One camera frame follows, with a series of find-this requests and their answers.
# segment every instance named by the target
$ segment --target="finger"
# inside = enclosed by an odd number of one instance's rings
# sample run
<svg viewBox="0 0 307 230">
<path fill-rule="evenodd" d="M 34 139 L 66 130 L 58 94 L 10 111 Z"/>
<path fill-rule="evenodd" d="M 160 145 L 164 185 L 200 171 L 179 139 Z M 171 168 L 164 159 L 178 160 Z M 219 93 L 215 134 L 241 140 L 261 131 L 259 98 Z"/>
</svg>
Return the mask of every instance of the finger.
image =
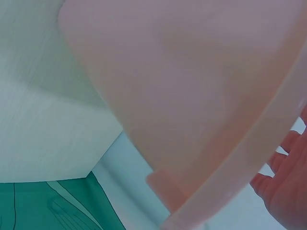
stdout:
<svg viewBox="0 0 307 230">
<path fill-rule="evenodd" d="M 293 146 L 296 144 L 297 140 L 300 138 L 300 134 L 296 131 L 291 130 L 286 138 L 282 141 L 280 146 L 289 153 Z"/>
<path fill-rule="evenodd" d="M 305 123 L 305 125 L 307 125 L 307 106 L 303 110 L 303 112 L 301 114 L 301 118 L 302 118 L 303 122 Z"/>
<path fill-rule="evenodd" d="M 272 169 L 273 173 L 277 173 L 281 164 L 286 159 L 286 155 L 275 152 L 273 156 L 269 159 L 268 165 Z"/>
<path fill-rule="evenodd" d="M 263 199 L 265 190 L 270 184 L 271 180 L 272 178 L 270 176 L 265 176 L 258 173 L 250 182 L 250 185 L 254 189 L 255 193 Z"/>
</svg>

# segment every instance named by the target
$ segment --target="hand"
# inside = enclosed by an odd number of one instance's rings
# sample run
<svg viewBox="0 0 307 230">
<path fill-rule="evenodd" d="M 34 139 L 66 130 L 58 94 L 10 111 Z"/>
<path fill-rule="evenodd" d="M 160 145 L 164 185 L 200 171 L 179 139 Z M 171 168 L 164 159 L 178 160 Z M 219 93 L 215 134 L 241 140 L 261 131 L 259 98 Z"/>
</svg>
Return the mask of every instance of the hand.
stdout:
<svg viewBox="0 0 307 230">
<path fill-rule="evenodd" d="M 307 107 L 301 118 L 307 124 Z M 269 213 L 288 230 L 307 230 L 307 129 L 290 131 L 281 144 L 289 153 L 274 153 L 268 165 L 272 178 L 258 173 L 250 182 Z"/>
</svg>

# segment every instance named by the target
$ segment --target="white wall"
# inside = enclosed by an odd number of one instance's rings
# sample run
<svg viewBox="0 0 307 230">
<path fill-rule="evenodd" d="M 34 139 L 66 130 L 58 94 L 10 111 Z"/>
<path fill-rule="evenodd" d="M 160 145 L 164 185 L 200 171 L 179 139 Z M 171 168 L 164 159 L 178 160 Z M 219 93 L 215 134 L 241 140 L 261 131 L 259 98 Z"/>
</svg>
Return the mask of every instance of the white wall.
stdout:
<svg viewBox="0 0 307 230">
<path fill-rule="evenodd" d="M 0 0 L 0 182 L 86 176 L 121 132 L 58 30 L 64 0 Z"/>
</svg>

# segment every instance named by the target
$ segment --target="green fabric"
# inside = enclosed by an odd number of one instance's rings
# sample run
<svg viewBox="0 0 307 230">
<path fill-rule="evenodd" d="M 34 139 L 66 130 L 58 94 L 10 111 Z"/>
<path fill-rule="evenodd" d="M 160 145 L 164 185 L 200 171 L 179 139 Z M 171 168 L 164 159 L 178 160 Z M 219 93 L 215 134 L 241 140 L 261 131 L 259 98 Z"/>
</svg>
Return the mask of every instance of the green fabric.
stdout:
<svg viewBox="0 0 307 230">
<path fill-rule="evenodd" d="M 105 192 L 84 179 L 0 184 L 0 230 L 124 230 Z"/>
</svg>

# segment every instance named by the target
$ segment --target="pink plastic container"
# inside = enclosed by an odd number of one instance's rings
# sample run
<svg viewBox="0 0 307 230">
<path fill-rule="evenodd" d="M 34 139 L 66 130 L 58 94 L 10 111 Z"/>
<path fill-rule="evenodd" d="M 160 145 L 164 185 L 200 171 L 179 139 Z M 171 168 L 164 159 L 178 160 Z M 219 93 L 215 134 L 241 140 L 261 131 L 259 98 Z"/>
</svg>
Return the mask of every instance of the pink plastic container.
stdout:
<svg viewBox="0 0 307 230">
<path fill-rule="evenodd" d="M 59 24 L 153 168 L 165 230 L 218 212 L 307 102 L 305 0 L 66 0 Z"/>
</svg>

